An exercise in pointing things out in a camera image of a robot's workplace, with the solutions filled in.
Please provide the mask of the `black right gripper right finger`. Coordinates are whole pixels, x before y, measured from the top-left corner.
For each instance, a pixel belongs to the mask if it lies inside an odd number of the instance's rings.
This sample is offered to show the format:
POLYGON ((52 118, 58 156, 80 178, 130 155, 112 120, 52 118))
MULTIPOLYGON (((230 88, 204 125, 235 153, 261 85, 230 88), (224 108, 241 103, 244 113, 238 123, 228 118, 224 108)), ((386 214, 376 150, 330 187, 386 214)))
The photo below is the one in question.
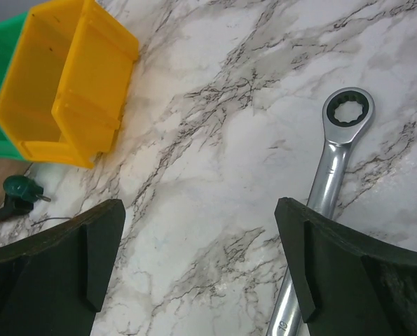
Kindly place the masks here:
POLYGON ((417 252, 288 197, 275 219, 311 335, 417 335, 417 252))

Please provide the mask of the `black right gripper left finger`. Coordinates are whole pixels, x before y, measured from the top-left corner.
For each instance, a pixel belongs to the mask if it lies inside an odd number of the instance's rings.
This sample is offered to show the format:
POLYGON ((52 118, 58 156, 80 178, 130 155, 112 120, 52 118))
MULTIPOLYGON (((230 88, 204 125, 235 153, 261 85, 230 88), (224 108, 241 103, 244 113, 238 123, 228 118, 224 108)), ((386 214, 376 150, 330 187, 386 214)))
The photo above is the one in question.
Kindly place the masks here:
POLYGON ((108 199, 0 248, 0 335, 89 335, 102 310, 125 207, 108 199))

